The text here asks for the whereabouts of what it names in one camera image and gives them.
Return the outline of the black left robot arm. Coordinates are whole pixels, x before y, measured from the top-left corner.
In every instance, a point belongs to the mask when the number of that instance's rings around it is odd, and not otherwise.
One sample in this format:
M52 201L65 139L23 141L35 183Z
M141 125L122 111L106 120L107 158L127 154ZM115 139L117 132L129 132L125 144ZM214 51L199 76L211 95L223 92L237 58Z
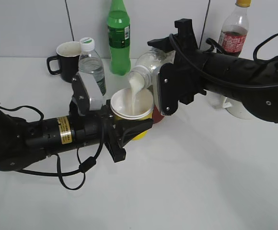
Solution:
M4 113L0 106L0 171L11 172L30 166L54 154L103 143L114 162L126 157L124 146L134 137L152 128L153 120L115 120L109 104L98 111L79 115L74 102L69 114L27 122Z

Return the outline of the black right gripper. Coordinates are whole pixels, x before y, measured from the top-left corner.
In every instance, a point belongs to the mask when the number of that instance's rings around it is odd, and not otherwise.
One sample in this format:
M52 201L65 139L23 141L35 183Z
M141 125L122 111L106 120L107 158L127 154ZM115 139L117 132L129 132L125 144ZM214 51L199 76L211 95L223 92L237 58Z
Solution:
M196 94L206 95L202 85L200 71L195 66L197 41L193 31L191 19L180 19L174 22L177 34L166 38L153 39L148 46L159 49L164 53L175 51L174 66L177 70L178 100L183 104L194 101Z

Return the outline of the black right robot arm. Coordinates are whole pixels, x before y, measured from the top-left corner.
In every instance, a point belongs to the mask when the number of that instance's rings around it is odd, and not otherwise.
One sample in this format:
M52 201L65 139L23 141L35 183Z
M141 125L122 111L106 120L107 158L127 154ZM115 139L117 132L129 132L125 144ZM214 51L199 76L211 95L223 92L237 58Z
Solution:
M153 76L154 100L164 116L174 114L179 103L190 104L196 94L215 92L237 100L253 116L278 123L278 56L268 60L229 55L214 39L200 50L192 20L175 21L177 34L153 39L148 45L175 53L173 63L158 67Z

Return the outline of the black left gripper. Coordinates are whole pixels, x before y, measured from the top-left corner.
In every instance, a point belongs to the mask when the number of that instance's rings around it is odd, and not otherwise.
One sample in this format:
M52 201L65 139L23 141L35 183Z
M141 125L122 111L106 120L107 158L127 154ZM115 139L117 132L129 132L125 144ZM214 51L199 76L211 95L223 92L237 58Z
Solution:
M123 147L133 138L153 126L152 118L144 120L120 119L116 121L115 130L114 113L110 107L110 99L106 100L99 115L101 116L101 122L104 127L104 144L114 162L124 161L126 151Z

